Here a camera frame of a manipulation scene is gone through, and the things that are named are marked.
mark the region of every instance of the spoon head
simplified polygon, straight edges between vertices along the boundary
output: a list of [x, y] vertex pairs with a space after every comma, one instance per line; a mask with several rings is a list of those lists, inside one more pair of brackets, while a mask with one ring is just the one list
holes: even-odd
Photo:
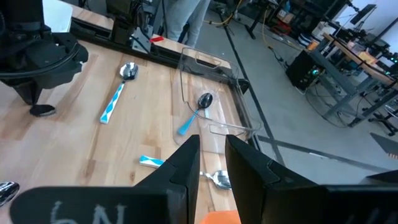
[[11, 201], [19, 191], [19, 184], [14, 182], [0, 183], [0, 207]]
[[203, 94], [198, 100], [199, 109], [205, 109], [209, 107], [211, 102], [213, 102], [213, 95], [210, 93]]
[[219, 170], [214, 173], [213, 176], [214, 183], [217, 187], [225, 190], [231, 190], [231, 182], [229, 181], [228, 172], [225, 170]]
[[120, 75], [124, 81], [133, 80], [137, 77], [138, 66], [133, 62], [128, 62], [120, 68]]

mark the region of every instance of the gray floor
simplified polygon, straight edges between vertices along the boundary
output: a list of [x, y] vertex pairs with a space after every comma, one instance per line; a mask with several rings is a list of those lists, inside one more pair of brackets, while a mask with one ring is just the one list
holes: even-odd
[[[91, 9], [98, 13], [104, 13], [103, 2], [104, 0], [89, 1]], [[216, 22], [220, 18], [216, 13], [208, 11], [206, 20]], [[242, 23], [251, 24], [251, 21], [243, 18]], [[367, 175], [398, 169], [398, 160], [388, 157], [369, 134], [373, 132], [387, 136], [383, 126], [367, 121], [355, 128], [342, 129], [331, 125], [290, 84], [274, 54], [266, 47], [260, 24], [255, 30], [256, 40], [250, 38], [242, 24], [231, 22], [230, 28], [234, 33], [232, 39], [236, 50], [276, 140], [381, 168], [364, 169], [279, 146], [277, 149], [289, 169], [319, 184], [358, 184]], [[288, 62], [300, 53], [272, 37], [267, 36], [266, 41]], [[238, 65], [223, 28], [203, 24], [197, 48]], [[247, 92], [244, 97], [253, 119], [261, 121], [250, 93]], [[319, 111], [326, 111], [328, 108], [317, 97], [310, 96], [310, 101]], [[363, 101], [360, 106], [368, 106], [366, 104]], [[269, 137], [264, 129], [258, 135]], [[262, 142], [261, 146], [266, 155], [275, 159], [275, 150], [269, 143]]]

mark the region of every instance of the clear plastic tray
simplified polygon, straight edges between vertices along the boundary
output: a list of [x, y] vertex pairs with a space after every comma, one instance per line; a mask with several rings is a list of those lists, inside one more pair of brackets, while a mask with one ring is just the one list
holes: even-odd
[[[224, 154], [225, 135], [249, 139], [261, 129], [253, 120], [238, 84], [239, 70], [227, 60], [204, 52], [184, 48], [178, 69], [172, 75], [173, 138], [181, 145], [192, 134], [199, 134], [201, 149]], [[212, 104], [198, 109], [198, 99], [205, 93], [213, 95]], [[185, 135], [178, 130], [195, 116]]]

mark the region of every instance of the white wall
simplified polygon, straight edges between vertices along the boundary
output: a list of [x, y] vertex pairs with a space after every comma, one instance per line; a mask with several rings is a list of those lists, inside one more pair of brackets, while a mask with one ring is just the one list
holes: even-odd
[[[371, 33], [380, 34], [394, 19], [398, 17], [398, 1], [397, 0], [352, 0], [354, 6], [363, 9], [368, 4], [376, 4], [376, 10], [370, 15], [363, 25], [363, 29], [373, 29]], [[352, 7], [346, 7], [342, 10], [340, 15], [337, 15], [336, 20], [341, 25], [345, 24], [351, 19], [355, 11]], [[355, 27], [350, 22], [345, 25], [345, 28]]]

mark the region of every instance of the metal spoon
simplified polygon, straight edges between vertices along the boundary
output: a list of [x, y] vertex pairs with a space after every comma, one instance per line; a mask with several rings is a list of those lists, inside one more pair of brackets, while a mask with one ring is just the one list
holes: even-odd
[[114, 93], [112, 100], [107, 105], [104, 113], [101, 115], [99, 121], [103, 124], [108, 124], [113, 113], [113, 109], [118, 102], [119, 96], [123, 90], [124, 84], [128, 81], [134, 80], [138, 74], [138, 66], [133, 62], [128, 62], [120, 68], [120, 75], [123, 78], [122, 83], [120, 83], [118, 90]]
[[231, 182], [229, 181], [228, 177], [228, 172], [226, 172], [225, 170], [216, 171], [213, 174], [213, 176], [207, 173], [203, 173], [202, 171], [199, 174], [211, 179], [214, 182], [214, 184], [220, 189], [223, 190], [232, 189]]
[[200, 109], [206, 109], [207, 107], [209, 107], [211, 105], [211, 102], [213, 102], [213, 95], [210, 93], [205, 93], [201, 97], [199, 97], [198, 109], [195, 111], [192, 117], [185, 124], [183, 124], [180, 129], [178, 129], [178, 133], [182, 136], [185, 135], [189, 127], [191, 126], [193, 120], [195, 119], [195, 116], [197, 115], [198, 111]]
[[14, 182], [0, 183], [0, 207], [11, 201], [19, 191], [19, 184]]

